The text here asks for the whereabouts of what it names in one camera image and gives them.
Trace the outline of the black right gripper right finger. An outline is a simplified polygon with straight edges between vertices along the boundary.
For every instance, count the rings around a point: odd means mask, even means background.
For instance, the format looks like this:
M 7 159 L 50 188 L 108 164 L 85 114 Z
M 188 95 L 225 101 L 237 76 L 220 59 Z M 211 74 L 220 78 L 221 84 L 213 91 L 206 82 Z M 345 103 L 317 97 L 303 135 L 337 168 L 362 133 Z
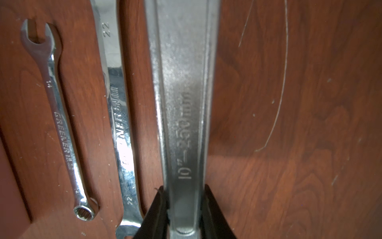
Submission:
M 201 230 L 203 239 L 237 239 L 207 184 L 202 201 Z

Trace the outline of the large silver adjustable wrench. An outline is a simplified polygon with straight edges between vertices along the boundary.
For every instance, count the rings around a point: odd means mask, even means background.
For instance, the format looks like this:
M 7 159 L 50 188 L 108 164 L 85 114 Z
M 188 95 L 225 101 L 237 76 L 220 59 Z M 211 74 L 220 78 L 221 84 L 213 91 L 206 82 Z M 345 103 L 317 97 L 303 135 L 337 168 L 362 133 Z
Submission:
M 170 238 L 199 239 L 220 1 L 146 1 Z

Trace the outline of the small silver 14 wrench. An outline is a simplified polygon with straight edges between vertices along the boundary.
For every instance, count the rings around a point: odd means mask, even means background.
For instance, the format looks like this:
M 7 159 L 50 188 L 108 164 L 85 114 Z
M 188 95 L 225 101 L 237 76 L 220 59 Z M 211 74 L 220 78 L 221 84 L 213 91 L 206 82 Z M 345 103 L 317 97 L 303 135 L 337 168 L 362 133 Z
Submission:
M 59 80 L 59 59 L 62 44 L 57 29 L 45 24 L 45 41 L 36 43 L 29 34 L 32 20 L 26 19 L 21 25 L 20 39 L 26 51 L 35 60 L 48 97 L 56 132 L 65 160 L 68 176 L 74 195 L 74 214 L 82 221 L 92 221 L 99 212 L 97 201 L 88 195 L 84 182 L 81 164 L 78 157 L 73 132 Z

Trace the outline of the silver 22 combination wrench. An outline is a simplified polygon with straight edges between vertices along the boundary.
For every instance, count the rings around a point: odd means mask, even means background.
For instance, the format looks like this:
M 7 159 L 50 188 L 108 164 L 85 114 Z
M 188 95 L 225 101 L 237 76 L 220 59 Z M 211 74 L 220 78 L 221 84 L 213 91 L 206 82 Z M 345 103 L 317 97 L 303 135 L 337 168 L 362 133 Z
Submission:
M 101 69 L 123 204 L 118 239 L 133 237 L 141 227 L 135 155 L 132 145 L 128 94 L 119 27 L 119 1 L 91 1 L 95 19 Z

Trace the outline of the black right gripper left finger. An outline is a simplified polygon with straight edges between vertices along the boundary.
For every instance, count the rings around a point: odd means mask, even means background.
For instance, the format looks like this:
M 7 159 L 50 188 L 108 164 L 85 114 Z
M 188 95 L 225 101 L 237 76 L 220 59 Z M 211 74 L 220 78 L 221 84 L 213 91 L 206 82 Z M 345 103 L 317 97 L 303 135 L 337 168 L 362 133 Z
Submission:
M 133 239 L 166 239 L 167 228 L 167 197 L 164 187 L 161 186 Z

